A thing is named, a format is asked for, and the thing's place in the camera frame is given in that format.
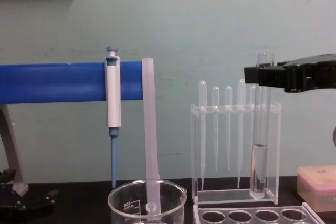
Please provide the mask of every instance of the white plastic strip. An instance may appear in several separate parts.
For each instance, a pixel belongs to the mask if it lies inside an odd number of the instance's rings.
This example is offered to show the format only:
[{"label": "white plastic strip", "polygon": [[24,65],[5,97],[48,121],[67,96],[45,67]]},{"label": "white plastic strip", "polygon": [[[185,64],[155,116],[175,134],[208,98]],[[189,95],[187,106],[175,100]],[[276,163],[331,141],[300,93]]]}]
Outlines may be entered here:
[{"label": "white plastic strip", "polygon": [[152,58],[142,59],[142,95],[145,128],[146,178],[148,181],[148,207],[146,206],[146,209],[149,215],[156,215],[161,212],[161,205],[160,184],[151,181],[151,179],[160,179],[157,159],[154,60]]}]

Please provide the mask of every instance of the beaker rim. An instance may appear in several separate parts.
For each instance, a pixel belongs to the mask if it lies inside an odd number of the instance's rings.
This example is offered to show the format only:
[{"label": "beaker rim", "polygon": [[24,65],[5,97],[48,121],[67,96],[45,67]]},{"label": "beaker rim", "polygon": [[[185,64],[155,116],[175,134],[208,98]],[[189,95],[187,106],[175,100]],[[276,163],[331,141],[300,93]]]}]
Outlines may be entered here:
[{"label": "beaker rim", "polygon": [[[157,214],[157,215],[131,215],[131,214],[126,214],[125,212],[121,212],[121,211],[119,211],[118,209],[114,208],[114,207],[112,206],[112,204],[110,203],[110,198],[111,198],[115,193],[119,192],[120,190],[125,189],[126,187],[129,187],[129,186],[132,186],[132,185],[135,185],[135,184],[145,184],[145,183],[147,183],[148,181],[152,181],[152,182],[156,182],[156,183],[160,183],[160,184],[170,185],[170,186],[173,186],[173,187],[175,187],[176,189],[180,190],[180,191],[181,191],[181,196],[180,196],[180,197],[181,197],[181,199],[182,199],[181,203],[180,203],[177,207],[175,207],[175,208],[173,208],[173,209],[171,209],[171,210],[169,210],[169,211],[162,212],[162,213]],[[132,181],[132,182],[128,182],[128,183],[126,183],[126,184],[123,184],[123,185],[121,185],[121,186],[118,186],[116,189],[114,189],[114,190],[109,194],[109,196],[108,196],[107,204],[109,205],[109,207],[111,208],[112,211],[116,212],[116,213],[119,214],[119,215],[122,215],[122,216],[124,216],[124,217],[127,217],[127,218],[132,218],[132,219],[141,219],[141,218],[145,219],[145,218],[153,218],[153,217],[160,217],[160,218],[162,218],[163,216],[169,215],[169,214],[171,214],[171,213],[173,213],[173,212],[179,210],[181,207],[183,207],[184,204],[185,204],[185,202],[186,202],[186,200],[187,200],[187,196],[186,196],[186,194],[187,194],[187,189],[185,189],[184,187],[179,186],[179,185],[177,185],[177,184],[175,184],[175,183],[173,183],[173,182],[170,182],[170,181],[168,181],[168,180],[162,180],[162,179],[143,179],[143,180],[135,180],[135,181]]]}]

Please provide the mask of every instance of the plastic dropper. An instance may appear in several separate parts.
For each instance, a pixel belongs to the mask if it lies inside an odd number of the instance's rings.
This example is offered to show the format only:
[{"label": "plastic dropper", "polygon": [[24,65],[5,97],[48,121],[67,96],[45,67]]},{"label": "plastic dropper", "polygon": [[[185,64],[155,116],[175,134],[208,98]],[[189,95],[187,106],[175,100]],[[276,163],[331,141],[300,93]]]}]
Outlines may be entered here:
[{"label": "plastic dropper", "polygon": [[198,102],[201,108],[201,180],[202,180],[202,191],[204,187],[204,175],[205,175],[205,149],[206,149],[206,127],[205,127],[205,116],[206,116],[206,106],[207,106],[207,88],[206,81],[200,81],[198,86]]},{"label": "plastic dropper", "polygon": [[[250,105],[254,105],[254,101],[256,100],[256,85],[252,85],[250,88]],[[251,119],[250,119],[250,135],[251,135],[251,148],[253,146],[253,121],[254,121],[254,110],[251,111]]]},{"label": "plastic dropper", "polygon": [[238,170],[238,183],[237,188],[240,187],[240,177],[243,167],[243,141],[244,141],[244,105],[246,100],[246,84],[244,79],[240,79],[238,82],[238,97],[237,105],[240,106],[238,112],[238,160],[237,160],[237,170]]},{"label": "plastic dropper", "polygon": [[218,106],[219,106],[219,87],[212,88],[212,106],[214,107],[214,152],[215,152],[215,167],[218,171]]},{"label": "plastic dropper", "polygon": [[227,106],[226,112],[226,122],[225,122],[225,142],[226,142],[226,157],[227,157],[227,168],[230,170],[230,148],[231,148],[231,106],[232,106],[232,88],[230,86],[225,87],[225,106]]}]

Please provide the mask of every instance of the clear test tube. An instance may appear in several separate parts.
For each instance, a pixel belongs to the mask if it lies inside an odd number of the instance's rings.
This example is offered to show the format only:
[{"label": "clear test tube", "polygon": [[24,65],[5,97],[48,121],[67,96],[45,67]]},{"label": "clear test tube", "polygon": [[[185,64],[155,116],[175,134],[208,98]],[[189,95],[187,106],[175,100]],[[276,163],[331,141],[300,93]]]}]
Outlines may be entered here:
[{"label": "clear test tube", "polygon": [[237,96],[237,105],[240,106],[238,112],[237,188],[240,188],[240,177],[243,168],[245,102],[246,102],[246,84],[244,79],[240,79],[238,82],[238,96]]},{"label": "clear test tube", "polygon": [[218,171],[218,107],[219,107],[219,87],[214,86],[212,88],[212,106],[214,108],[214,153],[215,153],[215,167]]},{"label": "clear test tube", "polygon": [[[273,64],[273,54],[258,54],[257,66]],[[250,178],[250,195],[253,199],[262,199],[265,196],[270,101],[271,88],[256,86]]]},{"label": "clear test tube", "polygon": [[200,81],[198,85],[198,102],[201,108],[201,180],[202,191],[204,188],[204,176],[205,176],[205,155],[206,155],[206,107],[207,107],[207,87],[206,81]]},{"label": "clear test tube", "polygon": [[231,106],[232,106],[232,88],[230,86],[225,87],[225,106],[227,107],[226,112],[226,123],[225,123],[225,140],[226,140],[226,157],[227,157],[227,168],[230,170],[230,153],[231,153]]},{"label": "clear test tube", "polygon": [[[254,104],[254,101],[255,101],[255,98],[256,98],[256,85],[253,84],[250,88],[250,104]],[[254,119],[254,112],[251,113],[251,142],[250,142],[250,145],[251,145],[251,148],[253,146],[253,119]]]}]

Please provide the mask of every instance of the glass beaker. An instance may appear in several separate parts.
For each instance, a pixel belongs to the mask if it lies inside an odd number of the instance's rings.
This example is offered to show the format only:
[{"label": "glass beaker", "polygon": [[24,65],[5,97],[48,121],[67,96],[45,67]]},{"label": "glass beaker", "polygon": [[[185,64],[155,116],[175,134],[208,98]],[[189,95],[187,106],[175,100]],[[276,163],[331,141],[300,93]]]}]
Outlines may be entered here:
[{"label": "glass beaker", "polygon": [[183,224],[187,190],[165,180],[136,180],[108,197],[113,224]]}]

